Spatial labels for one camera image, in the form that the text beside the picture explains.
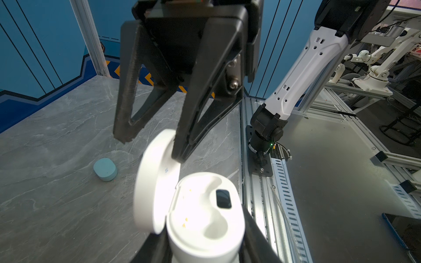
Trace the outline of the white earbud charging case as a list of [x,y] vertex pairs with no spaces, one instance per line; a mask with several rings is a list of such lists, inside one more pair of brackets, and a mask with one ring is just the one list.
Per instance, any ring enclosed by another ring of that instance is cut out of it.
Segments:
[[168,233],[180,263],[232,263],[245,233],[239,193],[216,173],[181,177],[181,164],[172,158],[174,140],[175,130],[165,129],[142,156],[134,187],[134,222],[142,232]]

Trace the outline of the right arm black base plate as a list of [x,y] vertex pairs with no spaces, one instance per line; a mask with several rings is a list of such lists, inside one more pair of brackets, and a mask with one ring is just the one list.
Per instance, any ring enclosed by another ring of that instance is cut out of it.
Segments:
[[273,144],[262,139],[252,126],[246,127],[248,171],[263,177],[273,177],[270,151]]

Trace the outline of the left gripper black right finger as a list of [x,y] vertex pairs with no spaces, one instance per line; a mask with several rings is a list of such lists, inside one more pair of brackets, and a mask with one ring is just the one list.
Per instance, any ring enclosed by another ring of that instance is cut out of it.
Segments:
[[239,250],[239,262],[282,263],[244,205],[242,205],[242,210],[245,232]]

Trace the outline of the neighbouring white robot arm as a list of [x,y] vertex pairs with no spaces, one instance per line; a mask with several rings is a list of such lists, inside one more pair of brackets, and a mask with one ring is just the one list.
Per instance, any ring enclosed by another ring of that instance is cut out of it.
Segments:
[[[405,28],[404,36],[397,37],[390,46],[381,46],[374,53],[362,50],[358,55],[348,54],[337,66],[334,77],[328,82],[329,86],[339,88],[343,93],[362,94],[363,96],[374,95],[374,97],[387,98],[393,95],[388,88],[389,70],[406,53],[421,41],[419,29]],[[342,77],[345,71],[346,61],[363,63],[368,66],[368,72],[364,77],[353,78],[348,83],[350,86],[339,83],[344,80]]]

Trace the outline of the blue earbud charging case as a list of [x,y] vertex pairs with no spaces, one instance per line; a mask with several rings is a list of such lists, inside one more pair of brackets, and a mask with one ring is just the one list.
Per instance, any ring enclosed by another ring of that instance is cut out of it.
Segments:
[[109,158],[97,160],[93,169],[97,177],[104,182],[112,181],[117,176],[117,167]]

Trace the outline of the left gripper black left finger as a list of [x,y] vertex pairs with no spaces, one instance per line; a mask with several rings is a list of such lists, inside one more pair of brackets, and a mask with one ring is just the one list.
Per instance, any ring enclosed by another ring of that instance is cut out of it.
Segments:
[[149,234],[130,263],[171,263],[172,259],[168,233],[163,230],[160,234]]

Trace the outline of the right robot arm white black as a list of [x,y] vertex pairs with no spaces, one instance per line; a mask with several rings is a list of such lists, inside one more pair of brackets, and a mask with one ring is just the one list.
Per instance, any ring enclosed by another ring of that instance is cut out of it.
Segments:
[[[243,98],[258,68],[263,1],[138,1],[121,27],[114,137],[132,141],[187,86],[172,158],[184,163]],[[322,70],[379,22],[388,1],[323,1],[300,56],[252,116],[259,158],[283,135],[296,102]]]

